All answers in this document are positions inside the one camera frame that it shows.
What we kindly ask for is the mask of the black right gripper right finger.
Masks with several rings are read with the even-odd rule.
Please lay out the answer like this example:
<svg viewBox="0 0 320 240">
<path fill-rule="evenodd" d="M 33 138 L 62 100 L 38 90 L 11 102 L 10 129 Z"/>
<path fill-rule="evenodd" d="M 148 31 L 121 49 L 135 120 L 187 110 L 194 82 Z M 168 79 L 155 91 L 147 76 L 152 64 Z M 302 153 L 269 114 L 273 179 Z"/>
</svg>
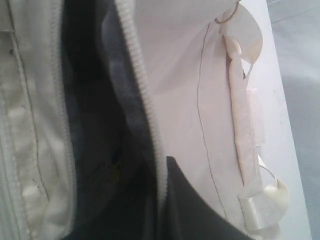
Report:
<svg viewBox="0 0 320 240">
<path fill-rule="evenodd" d="M 166 158 L 167 197 L 161 240 L 249 240 L 201 198 L 188 182 L 176 160 Z"/>
</svg>

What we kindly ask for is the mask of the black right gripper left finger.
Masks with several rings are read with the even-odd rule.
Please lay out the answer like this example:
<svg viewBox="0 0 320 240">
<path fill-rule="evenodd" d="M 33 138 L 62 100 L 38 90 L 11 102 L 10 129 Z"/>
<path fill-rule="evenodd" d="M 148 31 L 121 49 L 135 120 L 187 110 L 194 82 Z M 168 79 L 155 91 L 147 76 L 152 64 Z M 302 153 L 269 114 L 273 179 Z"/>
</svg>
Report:
<svg viewBox="0 0 320 240">
<path fill-rule="evenodd" d="M 93 220 L 67 240 L 161 240 L 164 236 L 165 176 L 136 174 Z"/>
</svg>

